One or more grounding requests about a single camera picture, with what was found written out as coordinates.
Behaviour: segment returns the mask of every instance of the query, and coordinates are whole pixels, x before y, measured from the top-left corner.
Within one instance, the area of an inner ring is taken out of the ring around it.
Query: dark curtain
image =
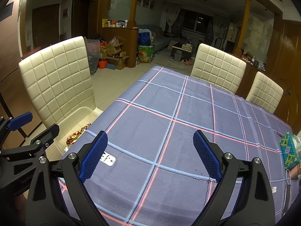
[[[181,9],[175,23],[171,27],[172,33],[176,35],[176,37],[181,36],[182,32],[182,27],[183,27],[183,22],[184,22],[184,17],[185,17],[185,10]]]
[[[206,36],[203,43],[211,46],[212,42],[213,42],[213,18],[209,20]]]

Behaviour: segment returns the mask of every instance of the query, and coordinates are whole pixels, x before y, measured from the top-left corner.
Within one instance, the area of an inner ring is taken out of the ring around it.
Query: plaid tablecloth
[[[277,187],[273,196],[278,221],[286,181],[277,132],[291,128],[241,97],[169,69],[153,67],[67,154],[78,152],[99,131],[107,132],[106,152],[116,162],[99,162],[85,187],[111,226],[191,225],[216,187],[193,146],[198,129],[223,152],[262,160],[271,187]],[[223,217],[231,214],[240,185],[238,179]],[[70,214],[78,218],[64,182],[61,187]],[[297,194],[298,183],[292,181],[292,202]]]

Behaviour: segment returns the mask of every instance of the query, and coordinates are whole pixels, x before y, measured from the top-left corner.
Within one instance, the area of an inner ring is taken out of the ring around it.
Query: doorway
[[[60,42],[59,11],[59,4],[33,9],[32,30],[34,48],[41,47],[43,49]]]
[[[88,36],[88,15],[90,0],[73,0],[71,16],[72,37]]]

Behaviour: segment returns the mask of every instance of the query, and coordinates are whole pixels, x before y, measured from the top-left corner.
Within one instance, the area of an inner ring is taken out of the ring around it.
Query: sofa
[[[176,37],[166,37],[160,26],[157,25],[137,25],[139,29],[148,29],[151,31],[154,41],[151,43],[155,46],[154,53],[161,51],[162,49],[168,47],[171,40],[181,41],[180,38]]]

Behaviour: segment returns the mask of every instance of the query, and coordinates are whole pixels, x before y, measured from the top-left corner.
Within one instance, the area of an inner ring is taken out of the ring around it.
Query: blue bag
[[[138,33],[138,46],[150,46],[151,39],[148,32]]]

